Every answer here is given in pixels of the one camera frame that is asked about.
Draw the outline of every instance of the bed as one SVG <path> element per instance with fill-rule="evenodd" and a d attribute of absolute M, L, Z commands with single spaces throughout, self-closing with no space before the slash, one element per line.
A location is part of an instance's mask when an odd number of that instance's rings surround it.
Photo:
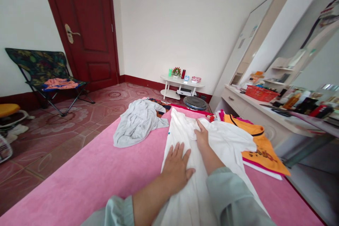
<path fill-rule="evenodd" d="M 205 117 L 176 109 L 188 117 Z M 171 110 L 163 118 L 170 121 Z M 156 129 L 141 143 L 121 149 L 113 146 L 119 122 L 120 118 L 0 217 L 0 225 L 80 225 L 112 195 L 125 198 L 155 179 L 168 128 Z M 277 225 L 323 225 L 285 178 L 276 180 L 247 166 L 245 170 Z"/>

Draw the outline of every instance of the light blue sleeve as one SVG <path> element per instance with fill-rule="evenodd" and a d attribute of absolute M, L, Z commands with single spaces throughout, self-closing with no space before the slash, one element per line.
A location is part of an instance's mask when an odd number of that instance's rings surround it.
<path fill-rule="evenodd" d="M 215 170 L 206 184 L 220 225 L 275 225 L 244 181 L 227 167 Z"/>
<path fill-rule="evenodd" d="M 94 212 L 81 226 L 134 226 L 132 196 L 112 196 L 106 207 Z"/>

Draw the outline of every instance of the hand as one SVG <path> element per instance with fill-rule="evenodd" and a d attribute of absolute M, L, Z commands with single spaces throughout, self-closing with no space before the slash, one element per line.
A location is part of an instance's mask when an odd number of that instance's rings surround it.
<path fill-rule="evenodd" d="M 195 169 L 189 168 L 186 170 L 187 162 L 191 154 L 191 150 L 187 150 L 183 157 L 184 143 L 179 145 L 173 150 L 173 146 L 169 149 L 163 171 L 160 175 L 164 181 L 164 185 L 168 188 L 170 195 L 178 193 L 183 189 L 188 180 L 195 172 Z"/>
<path fill-rule="evenodd" d="M 197 136 L 197 143 L 199 150 L 204 149 L 206 147 L 209 147 L 208 143 L 208 131 L 206 128 L 200 123 L 199 119 L 197 119 L 198 126 L 200 128 L 200 131 L 194 130 L 196 136 Z"/>

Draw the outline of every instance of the white cabinet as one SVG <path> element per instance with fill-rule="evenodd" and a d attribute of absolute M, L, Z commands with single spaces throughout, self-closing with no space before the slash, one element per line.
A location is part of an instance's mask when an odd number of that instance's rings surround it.
<path fill-rule="evenodd" d="M 280 157 L 290 155 L 290 152 L 297 146 L 313 136 L 307 130 L 285 121 L 285 117 L 261 106 L 261 104 L 269 105 L 269 103 L 260 102 L 241 94 L 233 87 L 224 87 L 221 97 L 224 103 L 221 108 L 226 109 L 226 114 L 231 113 L 227 111 L 228 106 L 241 118 L 264 127 L 266 137 L 271 141 L 276 154 Z"/>
<path fill-rule="evenodd" d="M 225 84 L 239 85 L 266 71 L 312 1 L 266 0 L 250 13 L 209 103 L 212 111 Z"/>

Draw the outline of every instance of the red wooden door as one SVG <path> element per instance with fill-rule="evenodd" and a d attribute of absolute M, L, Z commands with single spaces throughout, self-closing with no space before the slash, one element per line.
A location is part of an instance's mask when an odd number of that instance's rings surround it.
<path fill-rule="evenodd" d="M 111 0 L 54 0 L 63 28 L 67 24 L 73 33 L 73 43 L 67 37 L 76 78 L 90 81 L 90 90 L 98 90 L 118 83 L 118 66 Z"/>

